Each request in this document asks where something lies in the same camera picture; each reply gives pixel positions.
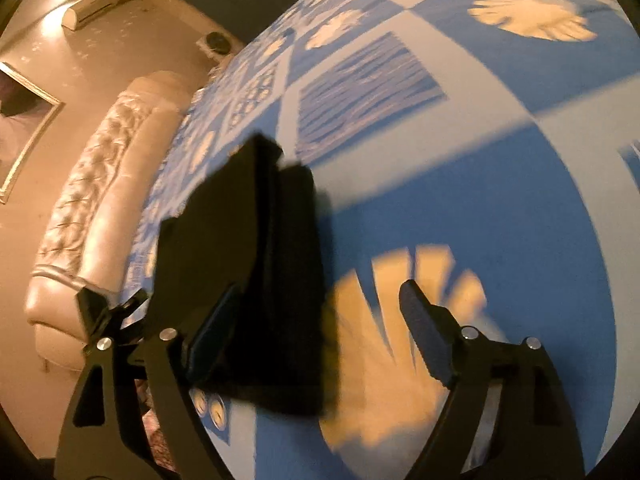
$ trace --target air conditioner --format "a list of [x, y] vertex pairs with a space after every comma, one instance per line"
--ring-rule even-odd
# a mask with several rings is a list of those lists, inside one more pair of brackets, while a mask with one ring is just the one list
[[62, 16], [63, 27], [77, 30], [86, 22], [123, 0], [78, 0]]

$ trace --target gold picture frame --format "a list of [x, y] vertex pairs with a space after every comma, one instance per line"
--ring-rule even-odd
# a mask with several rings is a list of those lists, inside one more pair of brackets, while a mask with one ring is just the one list
[[28, 140], [24, 143], [19, 154], [13, 160], [13, 163], [11, 164], [5, 177], [3, 177], [3, 174], [6, 172], [6, 167], [8, 166], [8, 164], [5, 164], [3, 169], [1, 165], [2, 161], [0, 161], [0, 203], [6, 204], [9, 193], [11, 193], [11, 190], [14, 187], [15, 181], [18, 177], [18, 174], [20, 173], [20, 170], [22, 169], [24, 161], [31, 153], [31, 150], [40, 138], [44, 129], [49, 125], [53, 117], [58, 113], [63, 103], [53, 97], [51, 94], [45, 92], [42, 88], [34, 85], [34, 83], [29, 81], [17, 70], [13, 69], [9, 64], [0, 62], [0, 71], [4, 72], [4, 74], [14, 79], [14, 81], [20, 83], [20, 85], [35, 94], [38, 98], [51, 105], [49, 111], [46, 112], [46, 115], [44, 115], [42, 117], [42, 120], [40, 120], [40, 122], [37, 123], [37, 125], [34, 127], [33, 132], [31, 132]]

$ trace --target metal screw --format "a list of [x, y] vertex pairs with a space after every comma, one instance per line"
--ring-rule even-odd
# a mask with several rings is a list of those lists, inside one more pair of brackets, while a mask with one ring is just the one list
[[478, 335], [479, 335], [478, 330], [476, 330], [472, 326], [463, 326], [462, 327], [462, 337], [463, 338], [468, 339], [469, 341], [471, 341], [472, 339], [475, 339], [476, 337], [478, 337]]
[[539, 350], [540, 348], [542, 348], [542, 343], [535, 337], [527, 337], [526, 342], [527, 346], [532, 350]]
[[162, 339], [162, 341], [171, 341], [171, 339], [175, 339], [177, 335], [178, 331], [175, 328], [165, 328], [160, 333], [160, 339]]
[[106, 350], [108, 348], [111, 348], [111, 343], [113, 343], [113, 341], [110, 337], [103, 337], [102, 339], [100, 339], [100, 341], [98, 341], [98, 344], [96, 346], [98, 350]]

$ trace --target bedding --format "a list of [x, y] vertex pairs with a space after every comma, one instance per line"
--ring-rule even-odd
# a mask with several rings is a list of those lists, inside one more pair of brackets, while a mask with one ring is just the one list
[[593, 468], [640, 400], [639, 94], [615, 0], [300, 0], [198, 91], [122, 298], [153, 289], [161, 219], [260, 130], [314, 174], [338, 326], [321, 420], [192, 391], [235, 478], [404, 477], [446, 394], [399, 313], [408, 278], [461, 324], [542, 341]]

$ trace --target framed picture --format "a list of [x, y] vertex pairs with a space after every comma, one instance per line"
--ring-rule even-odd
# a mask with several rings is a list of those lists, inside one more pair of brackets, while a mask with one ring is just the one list
[[0, 62], [0, 203], [47, 124], [62, 106], [55, 97]]

